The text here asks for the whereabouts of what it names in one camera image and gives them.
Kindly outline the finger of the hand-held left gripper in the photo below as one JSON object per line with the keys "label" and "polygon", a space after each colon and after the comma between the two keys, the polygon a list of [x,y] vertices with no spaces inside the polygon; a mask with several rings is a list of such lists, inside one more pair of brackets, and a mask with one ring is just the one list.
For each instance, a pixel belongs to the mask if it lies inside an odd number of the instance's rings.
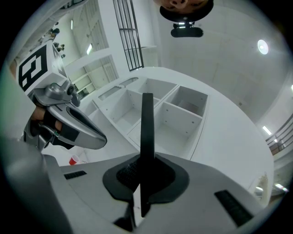
{"label": "finger of the hand-held left gripper", "polygon": [[52,145],[67,149],[74,146],[101,149],[106,145],[106,135],[78,108],[49,108],[48,112],[62,122],[60,133],[50,141]]}
{"label": "finger of the hand-held left gripper", "polygon": [[77,138],[79,134],[93,138],[105,138],[105,134],[73,104],[49,106],[49,113],[62,122],[61,135]]}

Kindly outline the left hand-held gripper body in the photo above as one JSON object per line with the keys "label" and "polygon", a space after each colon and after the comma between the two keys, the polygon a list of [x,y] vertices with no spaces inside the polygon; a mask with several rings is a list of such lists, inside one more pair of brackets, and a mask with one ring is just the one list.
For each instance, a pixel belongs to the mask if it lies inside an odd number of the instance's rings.
{"label": "left hand-held gripper body", "polygon": [[58,139],[61,131],[55,127],[58,119],[49,107],[61,110],[62,104],[80,105],[75,86],[66,75],[62,58],[52,43],[34,49],[16,69],[16,81],[28,98],[44,111],[44,118],[30,118],[24,128],[23,140],[43,150],[49,144],[71,149],[72,144]]}

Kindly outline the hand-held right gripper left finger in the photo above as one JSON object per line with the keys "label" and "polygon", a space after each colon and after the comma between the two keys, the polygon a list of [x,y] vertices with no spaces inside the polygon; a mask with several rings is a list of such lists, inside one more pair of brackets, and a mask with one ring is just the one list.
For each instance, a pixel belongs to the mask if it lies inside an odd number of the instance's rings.
{"label": "hand-held right gripper left finger", "polygon": [[45,155],[49,179],[75,234],[126,234],[115,222],[126,217],[128,203],[115,200],[103,185],[103,175],[136,154],[94,163],[59,166]]}

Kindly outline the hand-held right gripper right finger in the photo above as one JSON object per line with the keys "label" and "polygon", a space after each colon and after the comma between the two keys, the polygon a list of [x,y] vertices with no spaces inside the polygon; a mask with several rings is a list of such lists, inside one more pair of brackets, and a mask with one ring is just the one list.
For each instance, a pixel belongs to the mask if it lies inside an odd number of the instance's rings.
{"label": "hand-held right gripper right finger", "polygon": [[218,191],[228,191],[252,216],[263,210],[251,193],[217,169],[168,154],[160,156],[184,168],[190,182],[174,202],[151,205],[137,233],[225,234],[235,230],[237,225],[215,196]]}

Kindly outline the person's left hand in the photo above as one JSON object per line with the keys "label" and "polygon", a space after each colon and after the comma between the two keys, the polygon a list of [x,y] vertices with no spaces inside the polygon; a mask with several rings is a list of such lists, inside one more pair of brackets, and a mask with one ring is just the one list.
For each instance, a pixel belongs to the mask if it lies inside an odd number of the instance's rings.
{"label": "person's left hand", "polygon": [[45,125],[51,128],[57,134],[59,134],[62,130],[62,122],[57,120],[47,110],[39,106],[36,106],[34,112],[31,115],[30,120],[30,132],[33,136],[41,132],[40,125]]}

